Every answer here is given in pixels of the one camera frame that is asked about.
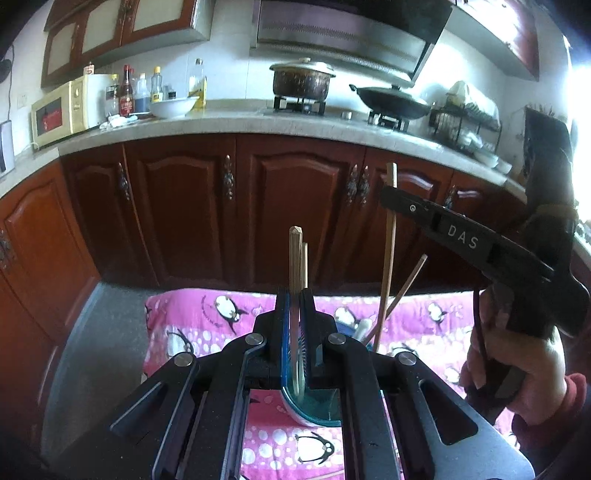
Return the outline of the right hand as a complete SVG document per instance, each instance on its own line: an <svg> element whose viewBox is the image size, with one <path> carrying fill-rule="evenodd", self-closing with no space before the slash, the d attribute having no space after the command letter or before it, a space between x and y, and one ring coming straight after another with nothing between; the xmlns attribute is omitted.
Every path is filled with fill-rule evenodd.
<svg viewBox="0 0 591 480"><path fill-rule="evenodd" d="M508 409L529 426L550 419L566 392L565 354L557 329L549 339L539 339L506 329L512 294L493 286L480 294L479 313L488 356L525 373L521 388Z"/></svg>

